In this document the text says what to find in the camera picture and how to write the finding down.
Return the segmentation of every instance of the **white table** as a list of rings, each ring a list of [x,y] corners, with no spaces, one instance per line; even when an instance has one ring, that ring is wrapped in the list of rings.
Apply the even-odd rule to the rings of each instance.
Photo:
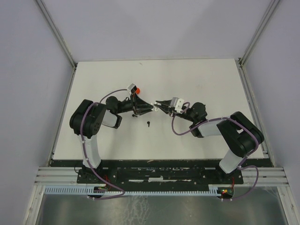
[[[54,159],[82,159],[80,142],[69,120],[83,99],[99,101],[104,95],[134,83],[146,102],[180,97],[191,104],[206,105],[208,119],[241,111],[252,120],[234,59],[124,60],[80,62],[63,118]],[[128,93],[114,94],[124,100]],[[171,117],[162,111],[138,118],[132,112],[118,129],[102,126],[98,135],[102,159],[215,159],[224,157],[228,146],[221,136],[176,136]],[[175,130],[188,130],[191,122],[175,118]],[[259,148],[253,158],[263,158]]]

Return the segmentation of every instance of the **white wall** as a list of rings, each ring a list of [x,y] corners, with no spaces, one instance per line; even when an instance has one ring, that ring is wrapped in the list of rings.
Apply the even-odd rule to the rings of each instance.
[[[246,66],[278,166],[300,206],[300,1],[285,0]]]
[[[72,70],[33,0],[2,1],[0,31],[0,224],[19,225]]]
[[[44,0],[75,61],[242,57],[270,0]]]

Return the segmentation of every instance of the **gray floor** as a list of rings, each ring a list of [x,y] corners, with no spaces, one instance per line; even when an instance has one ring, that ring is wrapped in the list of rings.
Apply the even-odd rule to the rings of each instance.
[[[236,195],[247,191],[236,188]],[[244,199],[131,196],[92,201],[81,195],[45,195],[38,225],[287,225],[276,188]]]

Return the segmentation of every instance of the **gray wall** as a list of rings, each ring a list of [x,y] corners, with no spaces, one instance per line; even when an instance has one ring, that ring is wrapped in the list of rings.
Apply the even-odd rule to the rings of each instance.
[[[44,0],[76,61],[238,58],[270,0]]]
[[[300,206],[300,1],[284,0],[246,66],[275,155]]]
[[[0,223],[21,224],[72,69],[33,0],[0,7]]]

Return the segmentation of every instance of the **purple cable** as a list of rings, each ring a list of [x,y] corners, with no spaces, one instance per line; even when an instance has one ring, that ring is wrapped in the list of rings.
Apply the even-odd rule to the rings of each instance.
[[[104,97],[100,100],[100,102],[102,102],[103,99],[106,98],[107,96],[109,96],[109,95],[111,95],[111,94],[113,94],[113,93],[115,93],[115,92],[117,92],[117,91],[122,91],[122,90],[127,90],[127,89],[115,90],[115,91],[111,92],[110,94],[104,96]],[[125,191],[124,191],[122,188],[120,188],[120,187],[118,187],[118,186],[115,186],[115,185],[111,184],[110,182],[104,180],[102,177],[100,177],[100,176],[97,174],[97,172],[94,170],[92,164],[91,164],[90,161],[89,161],[88,155],[87,155],[87,153],[86,153],[86,148],[85,148],[85,143],[84,143],[84,137],[83,137],[83,125],[84,125],[85,119],[86,119],[86,117],[87,117],[87,115],[88,115],[90,109],[91,109],[94,105],[96,105],[96,104],[98,104],[98,102],[94,102],[93,104],[91,104],[91,105],[88,107],[88,109],[87,109],[87,110],[85,111],[85,113],[84,113],[84,116],[83,116],[83,118],[82,118],[82,122],[81,122],[81,125],[80,125],[80,136],[81,136],[81,140],[82,140],[83,155],[84,155],[84,157],[85,157],[87,163],[89,164],[90,169],[93,171],[93,173],[95,174],[96,177],[98,177],[98,178],[99,178],[101,181],[103,181],[105,184],[107,184],[107,185],[109,185],[109,186],[111,186],[111,187],[113,187],[113,188],[115,188],[115,189],[118,189],[118,190],[120,190],[120,191],[122,192],[122,193],[119,194],[119,195],[113,195],[113,196],[108,196],[108,197],[101,197],[101,198],[96,198],[96,199],[97,199],[97,200],[105,200],[105,199],[118,198],[118,197],[121,197],[122,195],[124,195],[124,194],[125,194]]]
[[[184,109],[183,111],[181,111],[181,112],[184,113],[186,110],[188,110],[188,107],[185,108],[185,109]],[[173,131],[176,135],[181,136],[181,135],[185,135],[185,134],[191,132],[192,130],[194,130],[194,129],[200,127],[202,124],[205,124],[205,123],[208,123],[208,122],[212,122],[212,121],[217,121],[217,120],[224,120],[224,119],[229,120],[230,122],[232,122],[232,123],[236,124],[237,126],[239,126],[240,128],[242,128],[242,129],[243,129],[247,134],[249,134],[250,137],[255,141],[255,147],[254,147],[254,149],[253,149],[252,151],[250,151],[250,152],[242,159],[242,161],[241,161],[241,162],[239,163],[239,165],[238,165],[238,170],[245,170],[245,169],[251,168],[251,167],[252,167],[252,168],[255,168],[255,169],[256,169],[256,180],[255,180],[255,182],[254,182],[254,185],[251,187],[251,189],[250,189],[248,192],[246,192],[245,194],[243,194],[243,195],[241,195],[241,196],[238,196],[238,197],[236,197],[236,198],[233,198],[233,199],[224,199],[225,201],[232,201],[232,200],[235,200],[235,199],[243,198],[243,197],[247,196],[248,194],[250,194],[250,193],[254,190],[254,188],[255,188],[255,186],[256,186],[256,184],[257,184],[257,181],[258,181],[258,175],[259,175],[258,168],[257,168],[255,165],[249,165],[249,166],[246,166],[246,167],[241,168],[241,165],[246,161],[246,159],[258,149],[259,143],[258,143],[257,138],[256,138],[256,137],[255,137],[255,136],[254,136],[247,128],[245,128],[245,127],[244,127],[243,125],[241,125],[239,122],[237,122],[237,121],[235,121],[235,120],[233,120],[233,119],[231,119],[231,118],[229,118],[229,117],[222,117],[222,118],[220,117],[220,118],[215,118],[215,119],[207,120],[207,121],[204,121],[204,122],[202,122],[202,123],[198,123],[198,124],[197,124],[196,126],[194,126],[193,128],[191,128],[191,129],[189,129],[188,131],[183,132],[183,133],[181,133],[181,134],[178,134],[178,133],[174,130],[174,120],[175,120],[175,115],[174,115],[173,118],[172,118],[172,123],[171,123],[171,125],[172,125],[172,131]]]

